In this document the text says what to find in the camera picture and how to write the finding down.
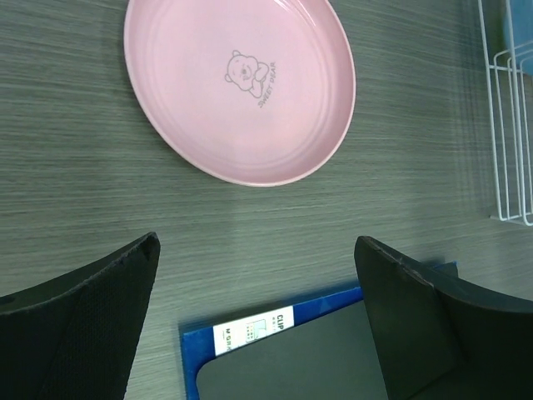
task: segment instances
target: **bear illustration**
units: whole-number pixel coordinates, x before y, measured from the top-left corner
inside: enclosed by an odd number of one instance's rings
[[[237,50],[227,64],[226,81],[235,83],[242,91],[250,92],[253,97],[260,98],[263,93],[263,82],[267,79],[268,66],[258,62],[255,57],[240,54]]]

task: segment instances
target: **white wire rack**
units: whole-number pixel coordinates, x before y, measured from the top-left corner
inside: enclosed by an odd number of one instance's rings
[[[515,44],[511,0],[506,0],[509,48],[490,55],[483,0],[478,0],[491,115],[492,152],[500,221],[533,226],[533,77],[523,67],[533,40]]]

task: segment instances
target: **table surface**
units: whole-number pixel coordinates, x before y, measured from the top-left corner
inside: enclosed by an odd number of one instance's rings
[[[356,278],[371,235],[533,299],[533,229],[495,206],[477,2],[338,0],[357,70],[338,153],[239,187],[152,129],[122,54],[126,0],[0,0],[0,295],[148,231],[162,256],[127,398],[184,398],[179,332]]]

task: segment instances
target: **pink plate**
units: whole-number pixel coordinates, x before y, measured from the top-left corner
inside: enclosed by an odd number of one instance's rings
[[[355,68],[327,0],[130,0],[124,31],[142,109],[206,173],[294,182],[346,136]]]

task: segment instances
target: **white label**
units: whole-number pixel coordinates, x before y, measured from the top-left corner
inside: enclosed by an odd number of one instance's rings
[[[294,326],[292,307],[253,315],[213,327],[215,355],[230,352]]]

